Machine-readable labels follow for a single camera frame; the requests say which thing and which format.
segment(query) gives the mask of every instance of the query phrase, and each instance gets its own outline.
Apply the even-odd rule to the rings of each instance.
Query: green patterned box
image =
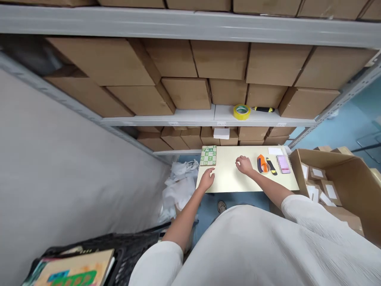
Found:
[[[217,146],[203,146],[201,150],[200,166],[215,166],[217,158]]]

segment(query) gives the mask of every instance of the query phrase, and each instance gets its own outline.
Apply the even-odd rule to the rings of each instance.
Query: white shirt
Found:
[[[381,285],[381,250],[301,195],[282,202],[287,219],[241,205],[223,212],[183,265],[174,242],[139,259],[130,286]]]

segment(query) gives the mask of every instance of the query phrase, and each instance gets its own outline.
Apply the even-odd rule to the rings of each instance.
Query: person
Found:
[[[238,170],[253,179],[286,219],[251,205],[224,211],[183,265],[183,251],[214,168],[162,242],[148,249],[131,274],[140,285],[381,285],[381,250],[323,206],[256,172],[240,156]]]

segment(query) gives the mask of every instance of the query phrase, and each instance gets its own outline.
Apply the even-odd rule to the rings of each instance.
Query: hand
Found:
[[[198,184],[197,189],[200,189],[202,190],[202,192],[205,193],[206,190],[210,188],[210,186],[214,182],[214,174],[210,175],[213,170],[214,168],[209,168],[204,172],[204,174],[201,177],[200,183]]]
[[[245,174],[247,176],[254,171],[250,159],[242,155],[237,158],[237,160],[235,161],[235,165],[242,174]]]

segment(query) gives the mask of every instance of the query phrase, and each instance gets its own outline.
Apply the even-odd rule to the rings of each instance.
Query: white card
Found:
[[[330,207],[335,207],[336,205],[334,203],[331,202],[331,200],[325,195],[325,193],[321,193],[320,194],[320,199],[327,205],[327,206],[330,206]]]
[[[281,148],[269,147],[269,155],[283,155]]]
[[[325,187],[327,188],[329,198],[330,199],[337,199],[335,189],[333,188],[333,186],[332,185],[325,185]]]
[[[314,175],[315,175],[315,176],[318,176],[318,177],[321,177],[321,178],[324,177],[322,171],[320,171],[320,170],[318,170],[318,169],[312,169],[312,171],[314,172]]]
[[[229,139],[230,129],[229,128],[215,128],[213,133],[214,139]]]
[[[306,180],[308,178],[308,167],[305,165],[302,165],[302,170],[303,170],[303,177]]]
[[[307,186],[307,191],[308,191],[308,195],[309,195],[310,199],[314,203],[318,203],[319,202],[319,190],[316,189],[314,186]]]

